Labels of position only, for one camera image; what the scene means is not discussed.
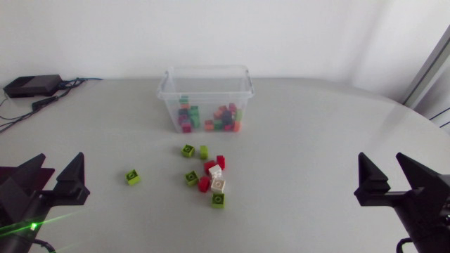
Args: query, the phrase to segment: black router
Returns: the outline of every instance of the black router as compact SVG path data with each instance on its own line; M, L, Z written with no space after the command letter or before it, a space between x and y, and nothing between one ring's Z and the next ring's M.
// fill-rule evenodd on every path
M48 74L31 77L18 77L3 90L10 98L33 96L52 96L62 82L59 74Z

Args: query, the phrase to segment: white wall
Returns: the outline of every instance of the white wall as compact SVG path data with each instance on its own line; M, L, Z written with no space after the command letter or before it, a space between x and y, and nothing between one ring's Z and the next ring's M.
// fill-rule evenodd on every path
M238 63L399 100L449 23L447 0L0 0L0 86Z

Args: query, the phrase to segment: toy block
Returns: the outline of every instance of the toy block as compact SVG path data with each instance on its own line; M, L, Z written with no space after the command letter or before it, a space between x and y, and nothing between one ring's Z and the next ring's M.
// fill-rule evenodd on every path
M192 126L190 122L181 123L181 128L183 129L183 133L192 132Z
M198 115L191 116L191 123L194 128L200 127L200 119L198 118Z
M232 129L233 129L233 125L232 124L224 125L224 131L230 131Z
M211 190L213 193L224 193L225 180L221 178L212 179Z
M215 165L208 169L210 171L210 176L212 178L221 178L222 177L222 168L219 165Z
M210 178L208 176L202 176L198 182L198 190L202 193L206 193L210 188Z
M222 168L222 170L225 169L225 157L223 155L217 155L216 162Z
M127 173L127 183L129 185L134 185L135 183L138 183L141 181L141 178L139 177L138 173L135 169Z
M239 130L240 130L240 122L234 122L233 131L239 131Z
M181 104L189 103L189 97L186 96L186 95L182 95L182 96L180 97L179 102L180 102Z
M212 207L213 208L224 208L225 207L225 194L213 193L212 194Z
M214 115L214 119L221 119L222 118L222 112L221 110L216 111L213 115Z
M214 120L214 130L222 129L222 121L220 119Z
M188 115L179 115L178 116L178 124L181 125L181 123L188 120Z
M236 111L236 121L241 121L242 120L242 110L241 109L238 109L237 111Z
M235 112L238 108L236 107L235 103L230 103L229 106L228 106L228 109L231 112Z
M205 130L207 130L207 131L212 131L212 130L214 130L214 125L212 125L212 124L206 124L206 125L205 125Z
M181 150L181 154L185 157L192 157L195 153L195 148L191 145L186 144Z
M205 145L200 146L200 159L208 159L208 147Z
M211 160L211 161L209 161L209 162L204 163L204 164L203 164L203 168L205 168L205 173L206 173L207 175L209 175L209 174L210 174L209 169L210 169L211 167L214 167L214 166L216 166L216 162L215 162L214 160Z
M195 171L191 171L191 172L187 173L186 175L184 175L184 179L186 180L186 183L188 184L188 186L193 186L196 183L198 183L198 176Z
M178 115L188 115L188 109L179 109Z
M222 113L222 122L224 123L224 125L226 124L231 124L232 123L232 118L231 118L231 112L230 111L224 111Z

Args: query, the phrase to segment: green laser light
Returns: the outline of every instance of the green laser light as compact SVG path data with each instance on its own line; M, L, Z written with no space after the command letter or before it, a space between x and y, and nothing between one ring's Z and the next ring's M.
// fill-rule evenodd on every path
M37 223L31 223L30 229L31 229L32 231L34 231L34 230L36 229L36 227L37 227Z

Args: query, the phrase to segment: white lego brick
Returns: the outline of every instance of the white lego brick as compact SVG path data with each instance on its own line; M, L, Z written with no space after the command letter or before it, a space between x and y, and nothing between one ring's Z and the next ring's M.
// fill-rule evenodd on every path
M215 165L209 169L212 178L222 177L222 168L219 165Z
M225 180L222 178L214 178L211 183L211 190L213 193L224 193Z

